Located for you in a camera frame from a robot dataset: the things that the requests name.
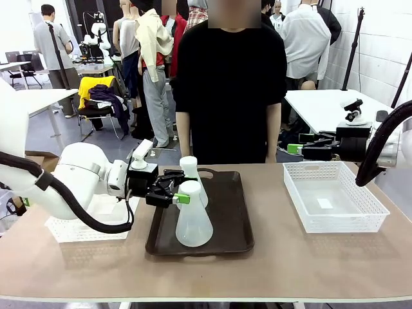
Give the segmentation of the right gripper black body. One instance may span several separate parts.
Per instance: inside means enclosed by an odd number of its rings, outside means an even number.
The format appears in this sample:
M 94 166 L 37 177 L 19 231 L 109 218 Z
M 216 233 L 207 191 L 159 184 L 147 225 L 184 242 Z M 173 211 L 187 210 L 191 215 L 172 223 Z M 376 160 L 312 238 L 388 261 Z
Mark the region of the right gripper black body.
M 366 156 L 367 138 L 343 137 L 333 146 L 333 153 L 345 162 L 362 162 Z

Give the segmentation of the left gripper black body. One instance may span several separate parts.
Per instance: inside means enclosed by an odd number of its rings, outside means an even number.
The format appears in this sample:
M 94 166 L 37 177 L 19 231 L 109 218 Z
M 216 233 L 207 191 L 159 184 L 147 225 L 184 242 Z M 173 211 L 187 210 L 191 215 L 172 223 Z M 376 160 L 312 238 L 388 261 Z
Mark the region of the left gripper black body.
M 157 178 L 158 174 L 129 173 L 127 175 L 127 192 L 131 192 L 133 196 L 145 197 Z

